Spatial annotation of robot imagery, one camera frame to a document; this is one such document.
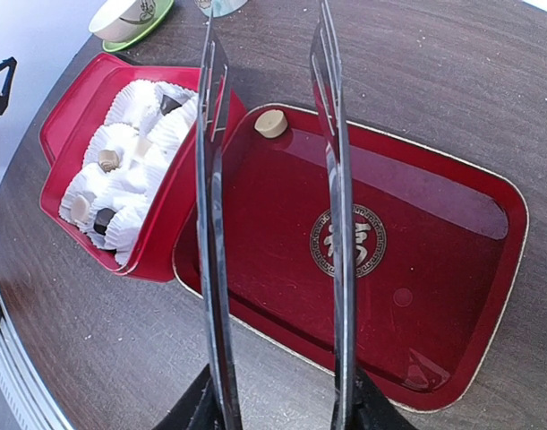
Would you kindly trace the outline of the dark heart chocolate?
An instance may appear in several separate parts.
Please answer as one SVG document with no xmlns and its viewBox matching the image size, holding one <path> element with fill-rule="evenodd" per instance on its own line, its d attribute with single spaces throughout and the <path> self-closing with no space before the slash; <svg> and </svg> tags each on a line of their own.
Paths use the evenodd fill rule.
<svg viewBox="0 0 547 430">
<path fill-rule="evenodd" d="M 110 208 L 100 209 L 94 220 L 93 229 L 96 233 L 101 236 L 104 236 L 107 232 L 108 224 L 111 219 L 116 215 L 116 212 Z"/>
</svg>

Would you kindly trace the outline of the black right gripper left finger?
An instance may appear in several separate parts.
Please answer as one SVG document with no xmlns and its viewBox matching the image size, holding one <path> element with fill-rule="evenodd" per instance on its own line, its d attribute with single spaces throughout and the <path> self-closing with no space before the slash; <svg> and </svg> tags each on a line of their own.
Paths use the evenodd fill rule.
<svg viewBox="0 0 547 430">
<path fill-rule="evenodd" d="M 214 430 L 222 428 L 209 365 L 201 370 L 186 392 L 154 430 Z"/>
</svg>

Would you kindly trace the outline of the white cube chocolate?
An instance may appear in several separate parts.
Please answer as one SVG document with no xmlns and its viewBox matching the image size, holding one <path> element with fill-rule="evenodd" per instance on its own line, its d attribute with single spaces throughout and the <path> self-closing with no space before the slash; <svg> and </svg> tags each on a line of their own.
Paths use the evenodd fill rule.
<svg viewBox="0 0 547 430">
<path fill-rule="evenodd" d="M 132 161 L 143 162 L 152 145 L 153 143 L 149 139 L 139 136 L 133 149 Z"/>
</svg>

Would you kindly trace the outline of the red tin box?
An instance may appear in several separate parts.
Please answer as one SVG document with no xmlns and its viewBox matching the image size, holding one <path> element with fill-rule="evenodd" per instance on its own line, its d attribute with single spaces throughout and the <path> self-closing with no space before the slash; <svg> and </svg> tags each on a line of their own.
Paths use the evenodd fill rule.
<svg viewBox="0 0 547 430">
<path fill-rule="evenodd" d="M 172 254 L 175 243 L 195 219 L 195 137 L 190 135 L 178 150 L 175 161 L 161 182 L 150 213 L 138 236 L 129 262 L 120 266 L 108 251 L 94 246 L 74 225 L 59 216 L 59 205 L 67 186 L 81 170 L 82 157 L 90 137 L 104 121 L 115 95 L 134 79 L 156 79 L 180 84 L 188 89 L 198 86 L 200 71 L 192 67 L 123 66 L 118 67 L 100 83 L 88 106 L 76 121 L 56 161 L 50 168 L 41 191 L 41 209 L 64 229 L 73 240 L 97 262 L 117 275 L 142 280 L 170 281 L 174 277 Z"/>
</svg>

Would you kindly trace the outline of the red tin lid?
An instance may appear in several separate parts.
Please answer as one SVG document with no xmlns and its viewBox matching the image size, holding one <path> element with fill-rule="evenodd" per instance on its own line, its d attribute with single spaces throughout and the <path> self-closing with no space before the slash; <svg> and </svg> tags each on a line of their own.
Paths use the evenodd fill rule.
<svg viewBox="0 0 547 430">
<path fill-rule="evenodd" d="M 74 79 L 47 116 L 39 132 L 40 146 L 49 166 L 56 161 L 76 121 L 100 83 L 116 68 L 129 65 L 116 56 L 100 53 Z"/>
</svg>

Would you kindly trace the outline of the tan ridged chocolate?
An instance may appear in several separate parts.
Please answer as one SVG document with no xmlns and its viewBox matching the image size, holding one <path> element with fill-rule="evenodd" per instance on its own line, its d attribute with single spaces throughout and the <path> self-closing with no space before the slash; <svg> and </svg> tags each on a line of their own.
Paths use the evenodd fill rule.
<svg viewBox="0 0 547 430">
<path fill-rule="evenodd" d="M 86 225 L 92 219 L 91 203 L 84 195 L 74 198 L 70 209 L 72 221 L 77 225 Z"/>
</svg>

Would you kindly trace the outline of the tan flower chocolate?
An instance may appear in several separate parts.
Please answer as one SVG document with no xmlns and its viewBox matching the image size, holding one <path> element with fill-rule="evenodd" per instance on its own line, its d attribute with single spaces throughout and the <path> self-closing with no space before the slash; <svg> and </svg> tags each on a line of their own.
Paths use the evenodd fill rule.
<svg viewBox="0 0 547 430">
<path fill-rule="evenodd" d="M 120 157 L 115 150 L 100 150 L 98 152 L 98 165 L 105 173 L 116 170 L 120 164 Z"/>
</svg>

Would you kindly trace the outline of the dark brown chocolate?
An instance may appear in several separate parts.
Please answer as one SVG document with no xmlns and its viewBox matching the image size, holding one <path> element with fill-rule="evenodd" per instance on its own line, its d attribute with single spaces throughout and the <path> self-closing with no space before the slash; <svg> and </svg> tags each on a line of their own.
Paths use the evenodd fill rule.
<svg viewBox="0 0 547 430">
<path fill-rule="evenodd" d="M 160 112 L 165 116 L 181 106 L 182 104 L 178 100 L 164 94 L 160 103 Z"/>
</svg>

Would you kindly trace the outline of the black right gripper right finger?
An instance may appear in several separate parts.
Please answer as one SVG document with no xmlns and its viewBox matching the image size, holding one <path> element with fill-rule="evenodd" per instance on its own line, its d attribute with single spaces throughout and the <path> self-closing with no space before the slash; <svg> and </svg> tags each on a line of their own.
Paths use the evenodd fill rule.
<svg viewBox="0 0 547 430">
<path fill-rule="evenodd" d="M 387 399 L 369 375 L 356 368 L 353 400 L 353 429 L 416 430 Z"/>
</svg>

